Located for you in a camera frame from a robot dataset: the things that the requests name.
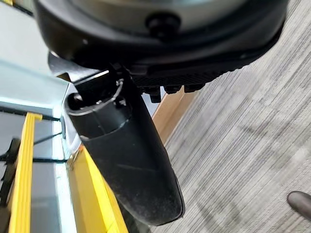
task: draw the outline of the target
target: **striped carpet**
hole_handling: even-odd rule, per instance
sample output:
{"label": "striped carpet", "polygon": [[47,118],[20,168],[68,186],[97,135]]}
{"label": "striped carpet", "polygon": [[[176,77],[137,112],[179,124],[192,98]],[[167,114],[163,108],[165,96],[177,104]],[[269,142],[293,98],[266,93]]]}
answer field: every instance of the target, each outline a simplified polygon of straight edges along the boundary
{"label": "striped carpet", "polygon": [[307,233],[286,203],[311,193],[311,0],[293,0],[278,44],[207,84],[167,142],[186,203],[154,233]]}

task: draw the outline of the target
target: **black knob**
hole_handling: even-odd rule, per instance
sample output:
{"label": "black knob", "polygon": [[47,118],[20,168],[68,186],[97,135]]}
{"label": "black knob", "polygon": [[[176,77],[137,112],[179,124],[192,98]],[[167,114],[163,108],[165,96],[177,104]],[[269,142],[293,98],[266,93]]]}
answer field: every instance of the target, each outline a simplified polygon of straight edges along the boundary
{"label": "black knob", "polygon": [[159,39],[170,39],[178,34],[181,20],[171,13],[153,14],[146,20],[150,35]]}

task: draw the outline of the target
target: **yellow metal bar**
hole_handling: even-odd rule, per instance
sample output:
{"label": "yellow metal bar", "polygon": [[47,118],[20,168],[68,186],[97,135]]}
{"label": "yellow metal bar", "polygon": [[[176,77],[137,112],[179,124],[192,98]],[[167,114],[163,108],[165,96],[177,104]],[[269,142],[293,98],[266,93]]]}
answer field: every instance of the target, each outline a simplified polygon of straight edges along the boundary
{"label": "yellow metal bar", "polygon": [[69,169],[78,233],[128,233],[117,200],[83,147]]}
{"label": "yellow metal bar", "polygon": [[10,6],[13,6],[13,0],[2,0],[6,4],[9,4]]}
{"label": "yellow metal bar", "polygon": [[26,115],[18,151],[12,199],[9,202],[11,218],[8,233],[30,233],[35,120],[41,119],[42,115],[32,113]]}

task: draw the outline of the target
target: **wooden baseboard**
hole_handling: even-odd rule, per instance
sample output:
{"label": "wooden baseboard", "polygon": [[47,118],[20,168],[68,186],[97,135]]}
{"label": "wooden baseboard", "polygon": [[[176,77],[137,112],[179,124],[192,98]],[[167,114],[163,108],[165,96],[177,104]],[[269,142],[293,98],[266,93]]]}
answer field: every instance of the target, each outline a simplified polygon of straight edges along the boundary
{"label": "wooden baseboard", "polygon": [[172,95],[165,94],[153,115],[155,127],[164,144],[192,103],[196,94],[197,92],[185,93],[184,90],[180,90]]}

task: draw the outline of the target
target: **shoe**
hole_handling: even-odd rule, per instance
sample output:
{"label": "shoe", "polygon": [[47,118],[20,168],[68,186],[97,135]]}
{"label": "shoe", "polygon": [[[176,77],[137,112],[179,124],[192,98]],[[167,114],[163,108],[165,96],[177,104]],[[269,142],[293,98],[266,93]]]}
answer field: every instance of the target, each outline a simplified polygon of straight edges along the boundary
{"label": "shoe", "polygon": [[287,202],[293,210],[311,221],[311,196],[309,194],[300,191],[290,192]]}

